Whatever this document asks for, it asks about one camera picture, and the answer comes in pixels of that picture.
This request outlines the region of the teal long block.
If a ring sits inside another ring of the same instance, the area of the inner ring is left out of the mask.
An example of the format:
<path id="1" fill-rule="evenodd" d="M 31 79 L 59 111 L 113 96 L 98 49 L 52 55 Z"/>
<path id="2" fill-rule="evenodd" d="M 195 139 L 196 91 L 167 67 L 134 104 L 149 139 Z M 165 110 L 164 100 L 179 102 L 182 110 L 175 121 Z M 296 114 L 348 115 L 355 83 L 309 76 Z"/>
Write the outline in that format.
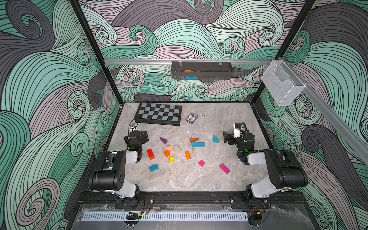
<path id="1" fill-rule="evenodd" d="M 204 148 L 206 145 L 203 142 L 193 142 L 192 147 L 193 148 Z"/>

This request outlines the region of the orange rectangular block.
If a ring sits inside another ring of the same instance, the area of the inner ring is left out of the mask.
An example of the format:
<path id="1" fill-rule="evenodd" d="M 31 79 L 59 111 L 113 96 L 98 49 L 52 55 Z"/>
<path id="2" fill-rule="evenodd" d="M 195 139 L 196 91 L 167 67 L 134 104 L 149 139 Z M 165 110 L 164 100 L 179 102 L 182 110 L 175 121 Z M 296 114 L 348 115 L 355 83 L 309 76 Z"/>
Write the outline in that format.
<path id="1" fill-rule="evenodd" d="M 187 160 L 190 160 L 191 159 L 191 155 L 190 155 L 190 152 L 189 151 L 186 151 L 186 159 Z"/>

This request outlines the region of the purple triangle block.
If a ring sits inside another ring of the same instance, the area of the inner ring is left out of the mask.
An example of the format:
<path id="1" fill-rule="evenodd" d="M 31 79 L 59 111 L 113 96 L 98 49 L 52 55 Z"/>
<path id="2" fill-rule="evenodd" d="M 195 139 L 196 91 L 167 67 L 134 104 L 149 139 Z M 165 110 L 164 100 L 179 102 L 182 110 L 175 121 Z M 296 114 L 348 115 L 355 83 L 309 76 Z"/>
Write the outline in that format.
<path id="1" fill-rule="evenodd" d="M 159 137 L 159 138 L 160 138 L 160 140 L 162 141 L 163 144 L 167 144 L 168 143 L 168 140 L 167 139 L 162 138 L 162 137 Z"/>

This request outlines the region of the black grey chessboard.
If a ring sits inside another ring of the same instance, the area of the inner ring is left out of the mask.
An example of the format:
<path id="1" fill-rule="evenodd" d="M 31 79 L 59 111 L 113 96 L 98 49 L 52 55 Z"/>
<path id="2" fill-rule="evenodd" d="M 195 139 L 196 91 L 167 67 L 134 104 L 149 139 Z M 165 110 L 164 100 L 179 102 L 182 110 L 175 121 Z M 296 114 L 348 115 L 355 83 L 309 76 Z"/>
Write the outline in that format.
<path id="1" fill-rule="evenodd" d="M 181 105 L 140 103 L 134 119 L 137 123 L 180 126 L 181 114 Z"/>

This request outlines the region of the teal small block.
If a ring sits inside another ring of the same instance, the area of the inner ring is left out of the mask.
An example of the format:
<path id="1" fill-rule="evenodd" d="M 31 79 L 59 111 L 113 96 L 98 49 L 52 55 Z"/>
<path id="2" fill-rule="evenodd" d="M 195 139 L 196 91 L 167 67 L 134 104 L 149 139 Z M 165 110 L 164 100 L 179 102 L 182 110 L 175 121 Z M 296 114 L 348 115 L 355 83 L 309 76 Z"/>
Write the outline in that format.
<path id="1" fill-rule="evenodd" d="M 150 170 L 150 172 L 155 172 L 155 171 L 159 170 L 158 164 L 150 166 L 149 170 Z"/>

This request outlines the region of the orange cube block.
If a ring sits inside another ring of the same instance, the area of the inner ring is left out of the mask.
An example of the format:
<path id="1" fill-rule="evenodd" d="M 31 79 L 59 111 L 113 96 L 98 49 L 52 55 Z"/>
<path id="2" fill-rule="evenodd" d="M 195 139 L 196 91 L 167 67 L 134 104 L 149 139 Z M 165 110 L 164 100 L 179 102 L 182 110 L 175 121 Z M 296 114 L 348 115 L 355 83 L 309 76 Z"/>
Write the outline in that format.
<path id="1" fill-rule="evenodd" d="M 166 151 L 164 152 L 164 155 L 165 155 L 165 157 L 166 157 L 166 158 L 168 158 L 168 157 L 170 157 L 170 152 L 169 152 L 168 150 L 166 150 Z"/>

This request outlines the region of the natural wood block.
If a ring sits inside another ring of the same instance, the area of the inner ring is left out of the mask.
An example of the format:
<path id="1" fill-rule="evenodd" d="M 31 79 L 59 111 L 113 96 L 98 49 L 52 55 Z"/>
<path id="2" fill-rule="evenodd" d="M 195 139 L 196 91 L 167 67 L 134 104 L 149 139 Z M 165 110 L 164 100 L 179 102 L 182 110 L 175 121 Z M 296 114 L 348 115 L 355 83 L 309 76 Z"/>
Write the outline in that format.
<path id="1" fill-rule="evenodd" d="M 167 146 L 164 146 L 164 151 L 174 151 L 174 145 L 167 145 Z"/>

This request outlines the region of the pink cube block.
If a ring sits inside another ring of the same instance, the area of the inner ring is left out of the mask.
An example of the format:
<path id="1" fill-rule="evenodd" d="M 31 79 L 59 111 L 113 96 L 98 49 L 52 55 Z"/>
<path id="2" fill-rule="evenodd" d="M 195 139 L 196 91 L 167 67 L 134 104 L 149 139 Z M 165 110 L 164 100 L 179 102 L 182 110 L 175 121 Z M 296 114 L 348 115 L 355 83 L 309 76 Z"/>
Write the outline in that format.
<path id="1" fill-rule="evenodd" d="M 205 165 L 205 162 L 203 160 L 201 160 L 199 163 L 198 163 L 201 167 L 203 167 Z"/>

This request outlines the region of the blue playing card box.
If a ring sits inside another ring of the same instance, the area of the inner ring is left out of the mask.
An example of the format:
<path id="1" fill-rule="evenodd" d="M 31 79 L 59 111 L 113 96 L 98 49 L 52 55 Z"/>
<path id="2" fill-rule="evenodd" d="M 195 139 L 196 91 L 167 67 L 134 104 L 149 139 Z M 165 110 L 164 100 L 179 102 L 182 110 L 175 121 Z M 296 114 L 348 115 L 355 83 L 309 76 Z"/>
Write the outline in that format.
<path id="1" fill-rule="evenodd" d="M 186 122 L 188 122 L 190 124 L 194 124 L 194 122 L 196 121 L 197 118 L 198 118 L 197 114 L 190 113 L 190 115 L 186 118 Z"/>

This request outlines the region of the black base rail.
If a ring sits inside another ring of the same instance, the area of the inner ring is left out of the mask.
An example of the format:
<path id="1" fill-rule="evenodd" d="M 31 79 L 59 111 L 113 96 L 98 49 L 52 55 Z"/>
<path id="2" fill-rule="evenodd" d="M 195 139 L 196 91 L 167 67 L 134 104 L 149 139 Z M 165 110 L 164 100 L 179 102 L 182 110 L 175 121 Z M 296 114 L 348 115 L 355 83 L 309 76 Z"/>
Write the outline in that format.
<path id="1" fill-rule="evenodd" d="M 220 206 L 222 208 L 268 209 L 278 204 L 306 203 L 300 192 L 283 192 L 268 198 L 245 199 L 245 192 L 141 192 L 137 198 L 120 198 L 117 195 L 99 192 L 83 192 L 78 198 L 78 205 L 105 205 L 125 210 L 163 210 L 168 207 L 189 206 Z"/>

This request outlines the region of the clear plastic wall box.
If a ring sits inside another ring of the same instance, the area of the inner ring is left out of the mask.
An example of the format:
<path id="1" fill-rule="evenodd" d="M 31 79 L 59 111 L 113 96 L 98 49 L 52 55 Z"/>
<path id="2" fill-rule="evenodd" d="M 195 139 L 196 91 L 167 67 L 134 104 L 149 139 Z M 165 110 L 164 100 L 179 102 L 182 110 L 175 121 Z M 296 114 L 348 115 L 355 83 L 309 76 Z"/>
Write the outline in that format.
<path id="1" fill-rule="evenodd" d="M 306 88 L 297 72 L 283 59 L 272 60 L 261 80 L 280 107 L 290 106 Z"/>

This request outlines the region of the aluminium back rail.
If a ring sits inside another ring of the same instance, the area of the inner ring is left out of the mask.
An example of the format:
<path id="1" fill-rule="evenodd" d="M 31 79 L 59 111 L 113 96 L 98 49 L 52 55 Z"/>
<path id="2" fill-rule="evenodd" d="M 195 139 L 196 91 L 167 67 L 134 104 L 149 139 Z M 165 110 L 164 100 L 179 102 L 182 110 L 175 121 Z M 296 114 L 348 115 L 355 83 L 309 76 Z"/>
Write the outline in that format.
<path id="1" fill-rule="evenodd" d="M 223 62 L 230 62 L 232 65 L 269 65 L 272 59 L 251 60 L 251 59 L 105 59 L 105 65 L 170 65 L 172 62 L 215 62 L 219 65 Z"/>

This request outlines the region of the aluminium rail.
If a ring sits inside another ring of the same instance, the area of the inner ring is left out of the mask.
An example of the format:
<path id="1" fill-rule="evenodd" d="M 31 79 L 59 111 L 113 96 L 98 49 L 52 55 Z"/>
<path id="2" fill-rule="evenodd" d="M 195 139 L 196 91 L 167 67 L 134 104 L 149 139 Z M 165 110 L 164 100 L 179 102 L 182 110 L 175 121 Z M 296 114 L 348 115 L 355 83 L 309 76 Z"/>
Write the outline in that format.
<path id="1" fill-rule="evenodd" d="M 251 60 L 251 59 L 105 59 L 105 65 L 170 65 L 172 62 L 215 62 L 219 65 L 223 62 L 230 62 L 232 65 L 269 65 L 272 59 Z"/>
<path id="2" fill-rule="evenodd" d="M 290 77 L 293 80 L 299 80 L 304 84 L 302 91 L 321 112 L 322 116 L 331 124 L 331 126 L 340 134 L 341 138 L 353 150 L 359 160 L 368 164 L 368 144 L 356 134 L 351 127 L 344 122 L 336 111 L 331 108 L 331 96 L 328 94 L 327 86 L 322 80 L 308 80 L 301 75 L 298 69 L 295 69 L 284 58 L 280 57 L 291 72 Z"/>

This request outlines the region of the black wall tray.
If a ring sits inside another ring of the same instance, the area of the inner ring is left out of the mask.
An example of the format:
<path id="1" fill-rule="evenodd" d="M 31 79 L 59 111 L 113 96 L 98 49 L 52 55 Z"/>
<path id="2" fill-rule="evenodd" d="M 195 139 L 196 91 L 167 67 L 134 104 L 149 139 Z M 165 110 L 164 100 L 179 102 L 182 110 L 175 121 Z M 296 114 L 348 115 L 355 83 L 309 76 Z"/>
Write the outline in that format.
<path id="1" fill-rule="evenodd" d="M 172 61 L 171 75 L 175 80 L 229 80 L 233 67 L 223 61 Z"/>

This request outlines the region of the aluminium right rail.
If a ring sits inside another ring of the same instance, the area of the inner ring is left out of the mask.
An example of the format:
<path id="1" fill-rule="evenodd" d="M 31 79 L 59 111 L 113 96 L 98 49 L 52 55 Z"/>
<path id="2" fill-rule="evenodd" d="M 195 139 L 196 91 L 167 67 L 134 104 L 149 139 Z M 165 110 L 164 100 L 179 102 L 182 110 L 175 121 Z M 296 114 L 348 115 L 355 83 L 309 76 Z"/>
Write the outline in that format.
<path id="1" fill-rule="evenodd" d="M 341 138 L 353 150 L 359 160 L 368 164 L 368 144 L 356 134 L 351 127 L 344 122 L 336 111 L 331 108 L 331 96 L 328 94 L 327 86 L 322 80 L 308 80 L 301 75 L 298 69 L 295 69 L 284 58 L 280 57 L 291 72 L 290 77 L 293 80 L 299 80 L 304 84 L 302 91 L 321 112 L 322 116 L 331 124 L 331 126 L 340 134 Z"/>

